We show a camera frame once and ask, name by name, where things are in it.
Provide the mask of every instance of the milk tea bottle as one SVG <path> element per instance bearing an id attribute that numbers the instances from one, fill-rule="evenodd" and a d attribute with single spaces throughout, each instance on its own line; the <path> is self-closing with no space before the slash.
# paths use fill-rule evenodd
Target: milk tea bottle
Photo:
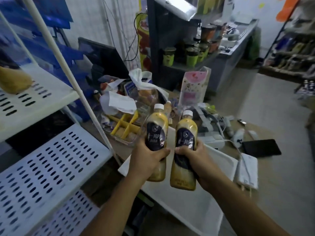
<path id="1" fill-rule="evenodd" d="M 192 111 L 183 112 L 183 119 L 176 126 L 175 146 L 188 146 L 191 150 L 196 149 L 198 127 L 192 120 Z M 171 187 L 183 190 L 195 190 L 196 178 L 189 160 L 184 155 L 174 154 L 171 178 Z"/>
<path id="2" fill-rule="evenodd" d="M 163 104 L 155 104 L 154 113 L 148 118 L 146 146 L 151 151 L 166 147 L 168 120 L 164 114 Z M 166 158 L 162 159 L 148 181 L 163 181 L 165 179 Z"/>

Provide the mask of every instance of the smartphone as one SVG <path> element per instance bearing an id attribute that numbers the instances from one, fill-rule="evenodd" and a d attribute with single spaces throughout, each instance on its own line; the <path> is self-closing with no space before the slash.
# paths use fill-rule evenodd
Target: smartphone
<path id="1" fill-rule="evenodd" d="M 281 151 L 274 139 L 243 142 L 242 145 L 244 152 L 254 157 L 281 155 Z"/>

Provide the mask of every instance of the perforated metal shelf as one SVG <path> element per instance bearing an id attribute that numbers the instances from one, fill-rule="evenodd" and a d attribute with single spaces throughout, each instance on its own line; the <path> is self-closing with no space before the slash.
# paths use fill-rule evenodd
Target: perforated metal shelf
<path id="1" fill-rule="evenodd" d="M 0 89 L 0 142 L 79 98 L 73 88 L 41 67 L 21 68 L 32 77 L 33 85 L 17 95 Z"/>
<path id="2" fill-rule="evenodd" d="M 33 236 L 79 236 L 100 209 L 83 191 L 77 191 Z"/>
<path id="3" fill-rule="evenodd" d="M 33 232 L 111 156 L 74 124 L 6 169 L 0 174 L 0 235 Z"/>

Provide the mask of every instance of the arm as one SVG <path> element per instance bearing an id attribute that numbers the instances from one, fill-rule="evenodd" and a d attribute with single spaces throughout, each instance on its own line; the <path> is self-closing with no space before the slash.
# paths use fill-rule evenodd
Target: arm
<path id="1" fill-rule="evenodd" d="M 119 183 L 110 199 L 90 222 L 81 236 L 120 236 L 140 188 L 153 173 L 159 161 L 169 154 L 163 148 L 150 151 L 142 138 L 131 153 L 127 176 Z"/>
<path id="2" fill-rule="evenodd" d="M 188 147 L 177 147 L 175 152 L 185 155 L 189 159 L 192 168 L 198 175 L 199 184 L 217 201 L 237 235 L 289 236 L 222 173 L 208 156 L 207 150 L 200 140 L 196 151 L 192 151 Z"/>

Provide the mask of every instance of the bottle label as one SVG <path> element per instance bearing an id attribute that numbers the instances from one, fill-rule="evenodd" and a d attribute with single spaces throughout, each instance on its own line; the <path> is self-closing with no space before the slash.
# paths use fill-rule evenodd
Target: bottle label
<path id="1" fill-rule="evenodd" d="M 146 146 L 151 151 L 158 151 L 164 147 L 165 132 L 161 126 L 153 123 L 147 123 Z"/>
<path id="2" fill-rule="evenodd" d="M 195 150 L 195 136 L 186 128 L 180 128 L 176 132 L 176 147 L 181 146 L 188 146 L 189 149 Z M 184 155 L 175 153 L 174 161 L 179 167 L 192 171 L 189 159 Z"/>

